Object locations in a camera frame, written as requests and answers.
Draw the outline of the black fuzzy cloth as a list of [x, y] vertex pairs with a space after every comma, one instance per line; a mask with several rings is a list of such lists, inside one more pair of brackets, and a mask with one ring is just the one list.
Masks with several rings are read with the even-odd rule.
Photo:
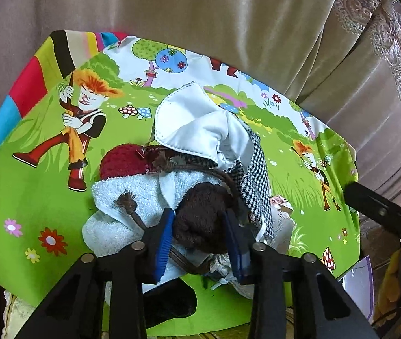
[[195, 291], [181, 278], [172, 279], [143, 293], [143, 313], [146, 328], [170, 319], [187, 318], [195, 313]]

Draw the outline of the white terry towel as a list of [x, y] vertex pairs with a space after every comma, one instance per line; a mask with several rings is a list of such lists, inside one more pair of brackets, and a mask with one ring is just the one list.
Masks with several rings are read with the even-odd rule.
[[139, 240], [144, 231], [135, 222], [119, 197], [130, 193], [135, 212], [146, 227], [158, 223], [166, 207], [176, 209], [189, 189], [200, 183], [221, 184], [219, 178], [199, 171], [173, 171], [169, 174], [133, 175], [108, 178], [91, 186], [97, 211], [82, 227], [85, 244], [96, 256], [118, 252]]

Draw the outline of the dark red fuzzy cloth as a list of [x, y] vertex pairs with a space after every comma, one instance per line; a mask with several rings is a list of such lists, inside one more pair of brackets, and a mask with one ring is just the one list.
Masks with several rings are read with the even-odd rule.
[[164, 148], [159, 145], [144, 147], [132, 143], [122, 144], [108, 151], [101, 160], [99, 177], [108, 178], [145, 175], [156, 171], [154, 160]]

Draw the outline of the black white houndstooth cloth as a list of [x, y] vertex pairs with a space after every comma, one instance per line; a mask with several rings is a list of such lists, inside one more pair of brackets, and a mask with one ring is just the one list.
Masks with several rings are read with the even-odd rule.
[[196, 125], [183, 136], [180, 147], [187, 154], [187, 164], [228, 176], [252, 222], [262, 230], [259, 237], [275, 240], [268, 170], [257, 133], [247, 125]]

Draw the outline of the green cartoon print tablecloth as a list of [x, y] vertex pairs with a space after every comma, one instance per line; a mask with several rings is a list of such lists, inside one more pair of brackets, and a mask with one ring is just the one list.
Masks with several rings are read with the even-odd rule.
[[288, 98], [211, 57], [116, 32], [54, 31], [13, 84], [0, 108], [0, 285], [37, 305], [88, 251], [82, 227], [95, 212], [90, 191], [68, 187], [68, 134], [59, 94], [74, 70], [88, 70], [122, 91], [106, 99], [81, 182], [99, 178], [101, 159], [122, 143], [148, 140], [160, 102], [197, 82], [256, 132], [271, 195], [293, 207], [289, 254], [311, 252], [341, 275], [359, 257], [358, 216], [342, 188], [357, 179], [354, 153], [336, 132]]

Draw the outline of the dark brown fuzzy cloth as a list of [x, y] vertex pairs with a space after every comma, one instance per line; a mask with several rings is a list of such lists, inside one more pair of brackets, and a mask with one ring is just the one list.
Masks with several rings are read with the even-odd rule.
[[220, 184], [203, 182], [190, 188], [175, 210], [172, 234], [186, 249], [209, 254], [227, 252], [224, 215], [236, 217], [248, 209], [241, 197], [234, 197]]

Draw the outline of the white padded cloth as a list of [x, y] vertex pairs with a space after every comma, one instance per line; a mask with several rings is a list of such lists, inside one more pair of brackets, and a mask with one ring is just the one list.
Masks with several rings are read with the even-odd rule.
[[196, 82], [160, 103], [154, 116], [154, 138], [169, 149], [209, 159], [221, 171], [236, 162], [249, 167], [255, 149], [244, 122], [216, 105]]

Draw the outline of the purple plastic storage box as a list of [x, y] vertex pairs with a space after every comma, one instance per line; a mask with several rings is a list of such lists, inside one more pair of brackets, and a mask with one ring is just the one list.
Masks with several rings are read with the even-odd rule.
[[374, 315], [374, 277], [370, 256], [364, 256], [342, 277], [341, 284], [368, 321]]

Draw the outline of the beige curtain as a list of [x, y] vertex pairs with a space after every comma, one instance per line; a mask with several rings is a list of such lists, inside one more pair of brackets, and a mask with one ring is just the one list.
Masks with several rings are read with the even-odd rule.
[[400, 0], [0, 0], [0, 104], [51, 32], [123, 31], [215, 57], [347, 139], [401, 205]]

